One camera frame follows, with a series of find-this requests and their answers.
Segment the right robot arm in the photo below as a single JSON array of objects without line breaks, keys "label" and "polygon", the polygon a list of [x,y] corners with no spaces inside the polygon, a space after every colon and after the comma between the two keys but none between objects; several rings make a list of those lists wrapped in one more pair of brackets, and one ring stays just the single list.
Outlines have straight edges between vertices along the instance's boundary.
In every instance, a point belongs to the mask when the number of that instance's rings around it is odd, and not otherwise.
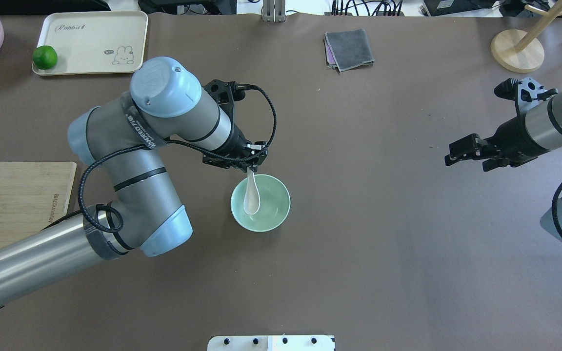
[{"label": "right robot arm", "polygon": [[[500,125],[493,136],[469,134],[452,142],[444,164],[481,160],[486,172],[519,167],[562,148],[562,92],[546,89],[533,78],[507,78],[493,93],[513,101],[517,115]],[[562,182],[552,195],[542,228],[562,242]]]}]

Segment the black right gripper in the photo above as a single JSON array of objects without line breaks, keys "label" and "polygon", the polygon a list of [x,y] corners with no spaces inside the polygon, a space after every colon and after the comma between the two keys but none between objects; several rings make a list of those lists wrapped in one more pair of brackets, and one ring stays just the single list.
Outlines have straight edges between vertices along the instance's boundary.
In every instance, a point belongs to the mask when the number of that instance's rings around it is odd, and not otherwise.
[{"label": "black right gripper", "polygon": [[529,135],[524,117],[514,117],[497,128],[493,136],[481,138],[469,134],[449,145],[444,164],[453,166],[462,160],[481,160],[485,172],[501,167],[518,167],[549,150]]}]

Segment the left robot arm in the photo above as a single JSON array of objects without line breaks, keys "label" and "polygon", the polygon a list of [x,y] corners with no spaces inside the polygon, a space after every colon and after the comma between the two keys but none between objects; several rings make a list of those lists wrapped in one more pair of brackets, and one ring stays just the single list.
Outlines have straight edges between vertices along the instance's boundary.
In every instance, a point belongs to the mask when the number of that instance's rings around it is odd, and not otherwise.
[{"label": "left robot arm", "polygon": [[88,166],[80,208],[0,249],[0,309],[133,249],[156,257],[187,241],[192,225],[158,149],[178,144],[210,166],[256,171],[270,141],[249,141],[233,112],[250,90],[262,92],[234,81],[203,86],[174,58],[156,57],[118,98],[76,118],[69,146]]}]

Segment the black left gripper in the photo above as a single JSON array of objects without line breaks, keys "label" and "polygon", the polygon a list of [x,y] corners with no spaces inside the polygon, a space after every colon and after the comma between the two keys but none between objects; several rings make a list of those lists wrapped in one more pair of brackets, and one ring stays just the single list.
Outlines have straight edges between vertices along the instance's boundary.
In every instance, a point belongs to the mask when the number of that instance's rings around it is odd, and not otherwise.
[{"label": "black left gripper", "polygon": [[202,162],[208,166],[215,166],[223,169],[236,168],[244,173],[247,169],[253,172],[258,171],[258,167],[262,165],[268,154],[268,142],[257,141],[251,142],[237,126],[232,127],[227,142],[220,148],[213,150],[213,154],[221,157],[212,157],[204,154]]}]

